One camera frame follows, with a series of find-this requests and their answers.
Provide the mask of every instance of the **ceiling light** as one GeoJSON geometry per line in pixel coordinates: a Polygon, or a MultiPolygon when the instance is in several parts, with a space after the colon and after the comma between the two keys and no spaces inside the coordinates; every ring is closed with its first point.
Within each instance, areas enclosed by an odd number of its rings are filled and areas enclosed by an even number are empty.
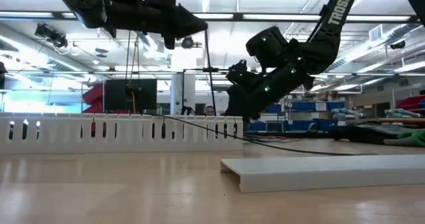
{"type": "Polygon", "coordinates": [[[347,21],[408,21],[408,15],[349,15],[347,21]]]}
{"type": "Polygon", "coordinates": [[[415,70],[417,68],[422,68],[424,66],[425,66],[425,61],[422,61],[422,62],[417,62],[414,64],[404,65],[403,67],[394,70],[394,72],[406,72],[410,70],[415,70]]]}
{"type": "Polygon", "coordinates": [[[71,12],[67,12],[67,13],[62,13],[62,16],[64,17],[64,18],[67,18],[67,19],[72,19],[72,18],[76,18],[76,16],[74,15],[74,13],[71,13],[71,12]]]}
{"type": "Polygon", "coordinates": [[[425,76],[425,73],[402,73],[400,76],[425,76]]]}
{"type": "Polygon", "coordinates": [[[372,64],[372,65],[369,65],[368,67],[365,67],[365,68],[362,68],[361,70],[358,70],[357,72],[358,73],[368,72],[368,71],[374,70],[374,69],[376,69],[376,68],[378,68],[382,65],[383,64],[381,64],[381,63],[372,64]]]}
{"type": "Polygon", "coordinates": [[[321,74],[340,76],[340,78],[342,78],[344,76],[351,76],[351,75],[353,75],[352,73],[338,73],[338,72],[329,72],[329,73],[321,73],[321,74]]]}
{"type": "Polygon", "coordinates": [[[213,85],[232,85],[231,81],[228,80],[213,80],[213,85]]]}
{"type": "Polygon", "coordinates": [[[194,14],[200,19],[233,19],[233,14],[194,14]]]}
{"type": "Polygon", "coordinates": [[[147,42],[149,43],[148,50],[149,51],[156,51],[158,49],[157,43],[152,39],[150,35],[145,35],[145,38],[147,39],[147,42]]]}
{"type": "Polygon", "coordinates": [[[393,76],[393,73],[358,73],[358,76],[393,76]]]}
{"type": "Polygon", "coordinates": [[[161,67],[156,65],[146,65],[144,66],[148,71],[160,71],[162,70],[161,67]]]}
{"type": "Polygon", "coordinates": [[[350,88],[354,88],[356,86],[358,86],[358,84],[344,84],[344,85],[341,85],[341,86],[334,88],[334,90],[347,90],[347,89],[350,89],[350,88]]]}
{"type": "Polygon", "coordinates": [[[381,81],[383,79],[384,78],[377,78],[377,79],[374,79],[374,80],[370,80],[370,81],[367,81],[366,83],[364,83],[364,85],[374,84],[374,83],[379,82],[379,81],[381,81]]]}
{"type": "Polygon", "coordinates": [[[311,90],[309,90],[309,92],[316,91],[316,90],[321,90],[322,88],[327,88],[329,86],[331,86],[331,85],[330,84],[328,84],[328,85],[319,84],[319,85],[316,85],[313,88],[311,88],[311,90]]]}
{"type": "Polygon", "coordinates": [[[314,77],[314,78],[327,78],[327,75],[325,75],[325,74],[313,74],[311,76],[314,77]]]}
{"type": "Polygon", "coordinates": [[[319,15],[267,15],[267,14],[250,14],[243,15],[244,19],[255,19],[255,20],[285,20],[285,21],[318,21],[320,20],[319,15]]]}
{"type": "Polygon", "coordinates": [[[34,17],[34,18],[53,18],[51,12],[12,12],[0,11],[0,17],[34,17]]]}

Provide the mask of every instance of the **white wall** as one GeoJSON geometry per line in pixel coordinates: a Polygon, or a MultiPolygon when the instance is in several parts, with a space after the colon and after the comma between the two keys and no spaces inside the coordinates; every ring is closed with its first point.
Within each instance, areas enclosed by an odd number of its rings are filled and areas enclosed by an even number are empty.
{"type": "MultiPolygon", "coordinates": [[[[226,111],[228,105],[228,95],[225,92],[214,93],[215,105],[217,113],[226,111]]],[[[170,103],[171,95],[170,93],[159,93],[157,96],[157,103],[170,103]]],[[[205,104],[206,106],[213,105],[213,98],[211,93],[196,93],[195,94],[195,103],[196,104],[205,104]]]]}
{"type": "MultiPolygon", "coordinates": [[[[224,112],[227,109],[228,104],[228,95],[225,92],[215,93],[215,102],[217,112],[224,112]]],[[[51,92],[49,91],[12,91],[8,93],[8,100],[18,101],[18,102],[81,102],[81,93],[71,92],[71,91],[60,91],[60,92],[51,92]]],[[[157,103],[170,103],[171,93],[158,93],[157,103]]],[[[195,96],[195,103],[197,104],[206,104],[213,105],[213,99],[211,98],[211,93],[197,93],[195,96]]]]}

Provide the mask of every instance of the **cable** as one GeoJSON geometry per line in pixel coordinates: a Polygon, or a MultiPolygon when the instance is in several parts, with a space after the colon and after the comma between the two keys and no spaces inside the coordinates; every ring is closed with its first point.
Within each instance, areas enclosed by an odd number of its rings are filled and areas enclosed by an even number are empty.
{"type": "Polygon", "coordinates": [[[139,35],[137,34],[137,85],[140,88],[140,48],[139,48],[139,35]]]}
{"type": "Polygon", "coordinates": [[[52,95],[53,76],[54,76],[54,71],[52,71],[52,77],[50,78],[50,90],[48,91],[47,106],[50,106],[50,96],[52,95]]]}
{"type": "Polygon", "coordinates": [[[131,95],[133,96],[133,113],[135,114],[135,98],[134,98],[134,92],[131,92],[131,95]]]}
{"type": "Polygon", "coordinates": [[[208,30],[205,30],[205,51],[207,52],[208,70],[210,74],[212,107],[214,108],[214,116],[217,116],[217,111],[215,108],[214,88],[213,88],[213,74],[211,73],[210,49],[208,45],[208,30]]]}
{"type": "Polygon", "coordinates": [[[350,153],[318,152],[318,151],[295,150],[295,149],[292,149],[292,148],[276,147],[276,146],[273,146],[273,145],[263,144],[261,142],[257,142],[257,141],[254,141],[254,140],[251,140],[251,139],[248,139],[248,138],[241,138],[241,137],[238,137],[238,136],[235,136],[235,135],[225,134],[224,132],[219,132],[218,130],[212,130],[210,128],[206,128],[206,127],[201,126],[201,125],[198,125],[198,124],[193,124],[191,122],[188,122],[188,121],[185,121],[185,120],[181,120],[179,118],[174,118],[174,117],[171,117],[171,116],[165,116],[165,115],[162,115],[162,114],[150,114],[150,115],[157,116],[157,117],[162,117],[162,118],[168,118],[168,119],[172,119],[172,120],[176,120],[176,121],[179,121],[179,122],[182,122],[182,123],[185,123],[185,124],[189,124],[189,125],[192,125],[192,126],[196,126],[198,128],[203,128],[205,130],[215,132],[216,134],[222,134],[222,135],[230,136],[232,138],[243,140],[245,142],[250,142],[252,144],[258,144],[260,146],[264,146],[264,147],[268,147],[268,148],[275,148],[275,149],[278,149],[278,150],[285,150],[285,151],[289,151],[289,152],[298,152],[298,153],[302,153],[302,154],[320,154],[320,155],[328,155],[328,156],[376,155],[376,154],[362,154],[362,153],[360,153],[360,154],[350,154],[350,153]]]}
{"type": "MultiPolygon", "coordinates": [[[[47,39],[44,40],[44,42],[41,45],[41,47],[40,47],[39,51],[37,52],[37,54],[40,54],[41,50],[46,46],[46,42],[47,42],[47,39]]],[[[21,71],[25,70],[26,68],[28,68],[28,67],[24,66],[22,69],[18,70],[18,72],[16,72],[15,74],[19,74],[21,71]]]]}
{"type": "Polygon", "coordinates": [[[59,50],[59,48],[58,47],[56,47],[56,46],[53,46],[53,49],[58,53],[58,54],[60,54],[60,55],[67,55],[69,52],[71,52],[71,50],[69,50],[69,51],[65,51],[65,52],[61,52],[60,50],[59,50]]]}
{"type": "Polygon", "coordinates": [[[128,44],[127,44],[127,61],[126,61],[126,79],[124,81],[124,108],[127,110],[127,73],[128,73],[128,59],[130,54],[130,38],[131,38],[131,31],[128,31],[128,44]]]}
{"type": "Polygon", "coordinates": [[[138,40],[136,40],[136,42],[134,42],[133,61],[131,62],[131,73],[130,73],[130,80],[129,80],[129,87],[130,88],[131,88],[131,80],[133,78],[133,70],[134,70],[134,61],[135,61],[136,48],[139,46],[138,42],[139,42],[138,40]]]}

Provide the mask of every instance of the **black cable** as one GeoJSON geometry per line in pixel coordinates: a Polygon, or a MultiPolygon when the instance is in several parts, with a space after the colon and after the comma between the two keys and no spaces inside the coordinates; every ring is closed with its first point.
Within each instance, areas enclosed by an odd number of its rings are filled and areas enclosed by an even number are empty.
{"type": "Polygon", "coordinates": [[[150,114],[150,115],[158,116],[158,117],[162,117],[162,118],[169,118],[169,119],[176,120],[176,121],[179,121],[179,122],[182,122],[182,123],[185,123],[185,124],[190,124],[192,126],[196,126],[198,128],[203,128],[205,130],[212,131],[212,132],[215,132],[217,134],[222,134],[222,135],[225,135],[225,136],[229,136],[229,137],[232,137],[232,138],[243,140],[245,142],[250,142],[252,144],[258,144],[258,145],[261,145],[261,146],[264,146],[264,147],[275,148],[275,149],[285,150],[285,151],[289,151],[289,152],[298,152],[298,153],[303,153],[303,154],[320,154],[320,155],[328,155],[328,156],[377,155],[377,154],[370,154],[370,153],[369,154],[362,154],[362,153],[360,153],[360,154],[348,154],[348,153],[318,152],[318,151],[295,150],[295,149],[292,149],[292,148],[276,147],[276,146],[273,146],[273,145],[263,144],[261,142],[257,142],[257,141],[254,141],[254,140],[251,140],[251,139],[248,139],[248,138],[241,138],[241,137],[238,137],[238,136],[235,136],[235,135],[225,134],[224,132],[219,132],[218,130],[212,130],[210,128],[206,128],[206,127],[198,125],[198,124],[194,124],[194,123],[191,123],[191,122],[188,122],[188,121],[185,121],[185,120],[181,120],[179,118],[174,118],[174,117],[171,117],[171,116],[165,116],[165,115],[162,115],[162,114],[150,114]]]}
{"type": "Polygon", "coordinates": [[[209,70],[209,74],[210,74],[212,107],[214,108],[214,116],[217,116],[217,111],[215,109],[215,97],[214,97],[214,88],[213,88],[213,74],[211,73],[210,49],[209,49],[209,45],[208,45],[208,29],[205,30],[205,51],[207,53],[208,70],[209,70]]]}
{"type": "Polygon", "coordinates": [[[127,72],[128,72],[128,59],[130,56],[130,37],[131,31],[128,31],[128,44],[127,44],[127,61],[126,61],[126,79],[124,81],[124,108],[127,110],[127,72]]]}
{"type": "Polygon", "coordinates": [[[50,97],[52,95],[53,77],[54,77],[54,71],[52,71],[52,76],[50,78],[50,90],[48,91],[47,106],[50,106],[50,97]]]}
{"type": "MultiPolygon", "coordinates": [[[[41,47],[40,47],[39,51],[37,52],[37,54],[40,54],[41,50],[46,46],[46,42],[47,42],[47,39],[44,40],[44,42],[41,45],[41,47]]],[[[22,69],[18,70],[18,72],[16,72],[15,74],[19,74],[21,71],[25,70],[26,68],[28,68],[28,67],[24,66],[22,69]]]]}
{"type": "Polygon", "coordinates": [[[181,111],[184,112],[185,109],[185,72],[186,70],[183,69],[183,72],[181,73],[181,111]]]}
{"type": "Polygon", "coordinates": [[[140,88],[140,49],[139,49],[139,35],[137,34],[137,85],[140,88]]]}

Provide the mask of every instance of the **ceiling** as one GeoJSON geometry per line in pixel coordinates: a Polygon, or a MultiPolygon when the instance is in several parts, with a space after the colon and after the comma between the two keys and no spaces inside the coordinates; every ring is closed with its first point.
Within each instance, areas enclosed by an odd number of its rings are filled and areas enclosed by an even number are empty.
{"type": "MultiPolygon", "coordinates": [[[[318,14],[324,4],[328,0],[177,0],[182,6],[191,12],[198,13],[293,13],[293,14],[318,14]]],[[[69,12],[67,6],[61,0],[0,0],[0,11],[61,11],[69,12]]],[[[355,6],[351,10],[351,14],[356,15],[414,15],[414,11],[407,0],[356,0],[355,6]]],[[[45,23],[49,27],[66,34],[66,38],[70,42],[72,49],[58,49],[56,55],[65,56],[67,60],[62,62],[65,66],[78,64],[78,70],[99,70],[107,71],[110,67],[116,70],[125,71],[126,64],[134,64],[133,70],[137,71],[179,71],[184,68],[204,67],[205,65],[205,34],[198,33],[193,35],[194,41],[201,44],[201,48],[182,49],[176,47],[174,51],[168,51],[163,48],[163,41],[159,35],[149,34],[151,40],[156,44],[158,49],[145,49],[146,44],[139,44],[139,55],[133,62],[133,55],[136,49],[135,42],[137,35],[134,32],[118,31],[116,39],[111,38],[107,32],[102,29],[87,29],[78,21],[59,21],[59,20],[14,20],[3,19],[0,21],[0,37],[2,35],[2,26],[11,29],[17,34],[23,35],[28,40],[34,41],[44,46],[44,50],[40,53],[51,54],[53,46],[45,43],[44,40],[34,35],[35,29],[39,23],[45,23]],[[98,49],[106,49],[106,58],[99,58],[96,55],[98,49]]],[[[358,47],[369,39],[369,31],[375,28],[376,23],[349,23],[343,28],[341,36],[340,56],[353,56],[353,48],[358,47]]],[[[228,68],[230,65],[237,63],[240,59],[247,59],[248,66],[254,68],[259,66],[258,63],[250,58],[245,49],[247,40],[256,33],[271,26],[278,26],[287,39],[298,39],[305,41],[310,32],[313,30],[314,23],[271,23],[271,22],[209,22],[209,51],[211,55],[211,64],[217,68],[228,68]]],[[[385,25],[385,30],[389,31],[399,25],[385,25]]],[[[386,51],[384,41],[377,43],[367,43],[368,50],[362,55],[355,55],[353,60],[339,65],[329,72],[357,72],[362,68],[383,62],[373,71],[383,72],[390,69],[399,68],[400,59],[392,60],[392,65],[388,66],[386,60],[391,57],[398,57],[399,54],[406,52],[408,49],[415,49],[422,43],[423,29],[413,31],[414,34],[408,33],[406,39],[406,48],[399,51],[386,51]]],[[[410,56],[417,56],[421,52],[416,49],[410,56]]],[[[31,62],[32,56],[21,53],[20,58],[31,62]]],[[[18,70],[14,67],[15,63],[9,64],[8,69],[18,70]]],[[[38,70],[37,66],[25,68],[24,70],[38,70]]],[[[123,78],[124,75],[102,75],[96,76],[96,79],[105,78],[123,78]]],[[[162,79],[159,89],[169,90],[170,79],[169,74],[155,75],[143,74],[141,78],[159,78],[162,79]]],[[[216,75],[217,79],[224,79],[224,76],[216,75]]],[[[208,89],[206,75],[198,75],[200,80],[197,83],[197,90],[208,89]]],[[[316,85],[326,86],[328,84],[339,84],[346,82],[347,76],[337,78],[328,76],[317,79],[316,85]]]]}

